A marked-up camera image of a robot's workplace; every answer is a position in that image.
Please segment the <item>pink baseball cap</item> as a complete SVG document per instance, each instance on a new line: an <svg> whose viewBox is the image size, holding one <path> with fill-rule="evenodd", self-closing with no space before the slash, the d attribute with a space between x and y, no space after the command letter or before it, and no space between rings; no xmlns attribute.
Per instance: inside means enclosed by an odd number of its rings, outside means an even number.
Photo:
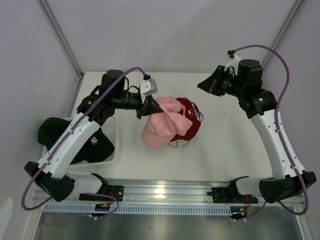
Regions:
<svg viewBox="0 0 320 240"><path fill-rule="evenodd" d="M192 126L186 108L173 97L156 99L162 112L150 115L141 133L143 143L153 149L166 146L178 134L184 136Z"/></svg>

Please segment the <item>red baseball cap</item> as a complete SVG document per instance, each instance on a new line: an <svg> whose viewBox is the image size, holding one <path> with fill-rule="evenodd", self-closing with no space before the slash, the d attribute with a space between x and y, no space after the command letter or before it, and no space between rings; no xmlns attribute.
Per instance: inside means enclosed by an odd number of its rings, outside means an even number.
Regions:
<svg viewBox="0 0 320 240"><path fill-rule="evenodd" d="M192 122L192 125L187 130L185 135L176 134L170 142L176 140L190 141L196 136L202 124L202 122L199 122L199 120L197 119L195 111L193 109L193 105L196 104L186 97L177 97L176 100L185 107L185 117Z"/></svg>

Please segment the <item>purple baseball cap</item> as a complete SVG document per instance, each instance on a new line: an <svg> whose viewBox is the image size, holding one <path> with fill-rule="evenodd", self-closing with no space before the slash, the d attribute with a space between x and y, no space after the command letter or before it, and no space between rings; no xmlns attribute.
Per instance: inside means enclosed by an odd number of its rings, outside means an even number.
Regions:
<svg viewBox="0 0 320 240"><path fill-rule="evenodd" d="M204 115L200 112L200 110L198 109L198 107L195 104L193 105L193 110L195 112L196 118L201 123L204 120Z"/></svg>

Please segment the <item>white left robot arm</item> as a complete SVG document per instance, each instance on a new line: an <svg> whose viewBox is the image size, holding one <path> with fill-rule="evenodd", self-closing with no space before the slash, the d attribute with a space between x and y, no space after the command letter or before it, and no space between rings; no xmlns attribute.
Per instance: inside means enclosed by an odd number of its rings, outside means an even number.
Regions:
<svg viewBox="0 0 320 240"><path fill-rule="evenodd" d="M108 70L103 74L101 84L85 97L66 130L47 154L37 162L29 161L24 169L35 183L51 199L61 202L71 194L78 194L82 201L101 201L107 198L108 181L97 173L89 175L70 175L67 168L87 141L98 144L94 135L117 109L135 110L140 119L162 109L153 98L157 92L155 80L143 72L138 91L125 90L127 75L140 67L126 72Z"/></svg>

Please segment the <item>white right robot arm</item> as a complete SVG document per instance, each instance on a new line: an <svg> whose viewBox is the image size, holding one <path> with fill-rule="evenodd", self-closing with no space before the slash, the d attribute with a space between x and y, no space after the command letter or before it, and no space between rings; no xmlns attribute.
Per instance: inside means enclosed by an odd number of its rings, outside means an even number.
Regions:
<svg viewBox="0 0 320 240"><path fill-rule="evenodd" d="M197 87L209 94L234 96L240 108L256 128L270 161L272 176L257 178L243 176L229 182L228 197L233 202L246 195L262 197L267 203L276 203L303 193L317 178L306 171L298 160L282 128L281 118L275 116L277 101L273 93L262 88L263 67L253 59L238 61L237 73L232 66L219 65Z"/></svg>

